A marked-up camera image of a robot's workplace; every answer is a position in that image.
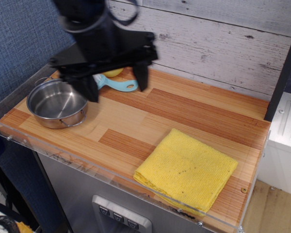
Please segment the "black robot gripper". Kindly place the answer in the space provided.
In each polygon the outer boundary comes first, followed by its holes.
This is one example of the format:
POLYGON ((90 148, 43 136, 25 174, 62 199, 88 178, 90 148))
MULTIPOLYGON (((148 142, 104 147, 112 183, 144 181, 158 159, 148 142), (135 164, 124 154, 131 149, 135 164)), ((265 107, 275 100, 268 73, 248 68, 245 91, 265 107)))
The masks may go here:
POLYGON ((92 74, 131 67, 141 91, 148 86, 148 67, 157 60, 152 32, 130 31, 139 6, 127 20, 117 19, 104 0, 55 0, 58 22, 75 43, 50 58, 60 78, 90 102, 98 102, 98 86, 92 74))

